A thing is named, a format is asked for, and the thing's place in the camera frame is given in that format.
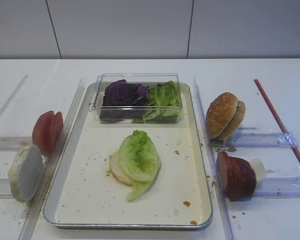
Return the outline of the clear lower left rail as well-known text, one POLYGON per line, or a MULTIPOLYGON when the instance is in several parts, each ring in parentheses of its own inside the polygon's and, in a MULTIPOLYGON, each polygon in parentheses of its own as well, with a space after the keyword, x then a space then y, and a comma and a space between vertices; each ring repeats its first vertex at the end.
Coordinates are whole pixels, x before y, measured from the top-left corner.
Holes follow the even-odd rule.
POLYGON ((8 178, 0 178, 0 199, 13 199, 8 178))

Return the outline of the clear lower right rail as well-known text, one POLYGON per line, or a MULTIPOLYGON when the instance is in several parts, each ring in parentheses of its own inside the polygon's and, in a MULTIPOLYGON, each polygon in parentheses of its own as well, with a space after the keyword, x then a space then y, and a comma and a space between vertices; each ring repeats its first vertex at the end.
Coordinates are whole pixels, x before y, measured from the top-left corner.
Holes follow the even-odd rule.
POLYGON ((300 198, 300 177, 267 177, 256 186, 252 196, 232 198, 225 195, 230 201, 248 201, 255 198, 300 198))

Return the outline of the red plastic strip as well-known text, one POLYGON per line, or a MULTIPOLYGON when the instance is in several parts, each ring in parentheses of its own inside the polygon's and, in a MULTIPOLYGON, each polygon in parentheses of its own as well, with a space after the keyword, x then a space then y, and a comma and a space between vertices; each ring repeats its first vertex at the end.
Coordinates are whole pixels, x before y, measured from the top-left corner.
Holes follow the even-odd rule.
POLYGON ((281 121, 278 113, 276 112, 276 110, 275 110, 274 106, 272 105, 270 99, 268 98, 267 94, 265 93, 263 87, 261 86, 259 80, 254 79, 253 81, 254 81, 255 85, 257 86, 260 94, 262 95, 266 105, 268 106, 268 108, 269 108, 272 116, 274 117, 277 125, 279 126, 281 132, 285 135, 286 141, 289 143, 291 150, 293 151, 296 159, 298 160, 298 162, 300 164, 300 151, 298 150, 298 147, 292 140, 290 140, 288 138, 288 134, 287 134, 288 131, 287 131, 286 127, 284 126, 283 122, 281 121))

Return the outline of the plain bun half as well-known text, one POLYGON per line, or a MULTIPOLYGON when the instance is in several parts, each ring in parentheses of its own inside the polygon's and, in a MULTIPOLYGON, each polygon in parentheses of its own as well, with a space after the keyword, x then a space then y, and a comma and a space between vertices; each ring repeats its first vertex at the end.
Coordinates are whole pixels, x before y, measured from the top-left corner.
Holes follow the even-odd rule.
POLYGON ((237 130, 237 128, 244 119, 245 110, 245 103, 239 100, 234 117, 229 122, 224 131, 221 133, 221 135, 217 137, 219 141, 225 141, 232 133, 234 133, 237 130))

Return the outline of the clear upper left rail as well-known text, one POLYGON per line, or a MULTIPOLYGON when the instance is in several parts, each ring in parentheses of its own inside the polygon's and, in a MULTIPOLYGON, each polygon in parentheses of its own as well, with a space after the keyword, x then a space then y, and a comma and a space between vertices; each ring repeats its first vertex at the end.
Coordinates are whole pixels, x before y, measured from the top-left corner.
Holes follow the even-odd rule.
POLYGON ((0 137, 0 151, 18 151, 19 149, 32 144, 29 136, 3 136, 0 137))

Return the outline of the clear plastic container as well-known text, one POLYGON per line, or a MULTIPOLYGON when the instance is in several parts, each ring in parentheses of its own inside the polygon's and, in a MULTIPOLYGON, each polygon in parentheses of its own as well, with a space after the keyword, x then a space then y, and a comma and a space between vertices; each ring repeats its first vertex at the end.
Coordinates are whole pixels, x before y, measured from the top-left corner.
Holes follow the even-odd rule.
POLYGON ((177 123, 182 100, 176 73, 104 73, 92 110, 102 123, 177 123))

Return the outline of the stacked brown meat patties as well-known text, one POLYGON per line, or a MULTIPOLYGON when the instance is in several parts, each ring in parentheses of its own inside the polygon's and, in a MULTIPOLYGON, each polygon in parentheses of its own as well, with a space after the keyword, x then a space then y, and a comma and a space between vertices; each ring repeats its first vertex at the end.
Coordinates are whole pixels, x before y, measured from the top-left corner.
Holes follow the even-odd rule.
POLYGON ((230 201, 251 198, 256 188, 256 173, 244 159, 230 156, 233 184, 227 193, 230 201))

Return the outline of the green lettuce in container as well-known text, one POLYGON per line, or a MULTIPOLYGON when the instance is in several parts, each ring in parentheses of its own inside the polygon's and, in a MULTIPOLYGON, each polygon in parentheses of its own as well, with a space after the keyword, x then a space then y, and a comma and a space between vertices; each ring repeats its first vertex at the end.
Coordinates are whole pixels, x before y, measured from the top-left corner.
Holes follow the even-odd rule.
POLYGON ((177 83, 169 81, 158 83, 147 91, 146 110, 133 123, 176 123, 179 118, 180 98, 177 83))

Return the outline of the front brown meat patty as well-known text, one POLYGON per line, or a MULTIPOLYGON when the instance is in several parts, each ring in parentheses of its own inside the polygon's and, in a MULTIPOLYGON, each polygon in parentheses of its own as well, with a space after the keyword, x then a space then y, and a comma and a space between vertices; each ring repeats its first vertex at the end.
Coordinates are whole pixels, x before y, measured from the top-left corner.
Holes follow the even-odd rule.
POLYGON ((221 181, 222 191, 227 194, 233 189, 233 172, 229 155, 222 151, 217 154, 217 170, 221 181))

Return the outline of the red tomato slice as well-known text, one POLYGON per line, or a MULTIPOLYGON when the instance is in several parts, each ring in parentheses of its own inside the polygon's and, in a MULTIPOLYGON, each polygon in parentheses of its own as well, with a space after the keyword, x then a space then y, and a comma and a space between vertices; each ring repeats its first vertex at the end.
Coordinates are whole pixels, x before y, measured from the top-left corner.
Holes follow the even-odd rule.
POLYGON ((63 131, 63 127, 64 127, 63 116, 62 113, 59 111, 52 118, 51 125, 49 127, 50 154, 52 154, 55 149, 57 140, 63 131))
POLYGON ((32 132, 33 144, 40 149, 42 155, 47 157, 52 154, 52 148, 49 141, 49 128, 53 117, 53 111, 48 111, 40 115, 32 132))

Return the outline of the sesame bun top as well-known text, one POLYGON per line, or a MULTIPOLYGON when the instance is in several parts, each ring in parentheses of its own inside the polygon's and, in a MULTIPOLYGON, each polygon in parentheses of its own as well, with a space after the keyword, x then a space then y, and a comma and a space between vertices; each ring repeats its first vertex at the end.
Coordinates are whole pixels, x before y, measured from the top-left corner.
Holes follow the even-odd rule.
POLYGON ((228 126, 233 119, 238 106, 238 98, 230 93, 225 92, 213 100, 206 113, 206 124, 211 139, 215 139, 228 126))

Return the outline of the purple cabbage leaves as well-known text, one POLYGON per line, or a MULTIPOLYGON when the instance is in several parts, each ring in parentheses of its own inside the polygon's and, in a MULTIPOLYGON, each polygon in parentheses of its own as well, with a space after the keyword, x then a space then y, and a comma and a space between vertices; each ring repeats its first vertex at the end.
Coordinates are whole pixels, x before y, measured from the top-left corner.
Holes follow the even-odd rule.
POLYGON ((136 119, 143 110, 115 110, 114 107, 144 107, 147 100, 147 88, 141 84, 127 83, 124 79, 111 83, 103 96, 103 109, 100 120, 117 122, 124 119, 136 119))

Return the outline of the bottom bun slice on tray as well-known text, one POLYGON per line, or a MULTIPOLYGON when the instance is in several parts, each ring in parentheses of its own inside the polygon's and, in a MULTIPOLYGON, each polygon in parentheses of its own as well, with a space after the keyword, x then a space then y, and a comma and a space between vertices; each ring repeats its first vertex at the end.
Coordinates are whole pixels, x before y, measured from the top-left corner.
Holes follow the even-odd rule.
POLYGON ((112 173, 113 177, 117 181, 127 186, 132 186, 134 184, 134 181, 130 177, 128 177, 120 167, 118 151, 115 151, 113 155, 110 157, 109 165, 110 165, 110 172, 112 173))

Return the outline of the white bread slice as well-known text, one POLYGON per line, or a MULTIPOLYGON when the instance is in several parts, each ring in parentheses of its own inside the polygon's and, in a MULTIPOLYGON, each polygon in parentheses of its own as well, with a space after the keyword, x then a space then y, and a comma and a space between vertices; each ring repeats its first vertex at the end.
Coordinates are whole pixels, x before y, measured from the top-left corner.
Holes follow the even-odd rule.
POLYGON ((43 159, 39 148, 30 145, 20 149, 8 172, 13 198, 29 202, 36 194, 43 172, 43 159))

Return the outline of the clear left long rail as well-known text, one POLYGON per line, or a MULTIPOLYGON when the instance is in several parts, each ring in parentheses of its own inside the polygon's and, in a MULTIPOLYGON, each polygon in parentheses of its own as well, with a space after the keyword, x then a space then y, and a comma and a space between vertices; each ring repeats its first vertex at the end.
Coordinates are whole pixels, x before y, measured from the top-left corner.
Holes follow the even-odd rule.
POLYGON ((33 231, 35 229, 38 217, 42 210, 42 205, 48 193, 55 169, 62 156, 63 148, 67 143, 68 136, 70 135, 71 126, 75 119, 76 112, 79 107, 79 103, 81 101, 81 97, 85 89, 85 81, 86 80, 82 78, 79 82, 79 85, 77 87, 76 93, 74 95, 73 101, 71 103, 67 117, 64 122, 64 129, 56 144, 55 151, 46 161, 40 186, 38 188, 38 191, 33 201, 31 202, 31 206, 28 211, 27 218, 25 220, 25 223, 19 235, 20 240, 26 240, 26 239, 29 240, 33 235, 33 231))

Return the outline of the clear upper right rail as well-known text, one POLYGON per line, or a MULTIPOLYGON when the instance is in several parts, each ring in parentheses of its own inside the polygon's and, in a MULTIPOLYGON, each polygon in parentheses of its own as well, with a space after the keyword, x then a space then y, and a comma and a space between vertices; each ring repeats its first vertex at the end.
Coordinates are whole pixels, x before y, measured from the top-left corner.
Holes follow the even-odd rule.
POLYGON ((211 139, 210 144, 215 148, 290 148, 300 147, 300 135, 292 132, 263 131, 255 127, 239 127, 226 140, 211 139))

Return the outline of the silver metal tray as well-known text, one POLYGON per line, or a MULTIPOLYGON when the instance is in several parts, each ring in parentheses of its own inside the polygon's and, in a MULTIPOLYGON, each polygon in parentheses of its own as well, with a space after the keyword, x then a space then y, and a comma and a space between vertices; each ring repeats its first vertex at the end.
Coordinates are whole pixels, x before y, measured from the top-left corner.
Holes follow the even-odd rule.
POLYGON ((213 216, 190 88, 181 83, 178 123, 100 123, 91 106, 101 94, 88 87, 44 206, 52 225, 71 229, 196 230, 213 216), (161 158, 161 169, 140 198, 118 182, 109 161, 134 130, 145 131, 161 158))

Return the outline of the green lettuce leaf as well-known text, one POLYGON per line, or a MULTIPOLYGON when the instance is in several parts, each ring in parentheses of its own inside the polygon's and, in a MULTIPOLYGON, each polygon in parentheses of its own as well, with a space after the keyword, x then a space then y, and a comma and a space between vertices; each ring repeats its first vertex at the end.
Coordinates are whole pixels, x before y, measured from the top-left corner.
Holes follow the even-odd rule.
POLYGON ((122 141, 118 160, 123 173, 133 182, 126 201, 134 201, 153 186, 161 168, 160 156, 148 134, 142 130, 134 130, 122 141))

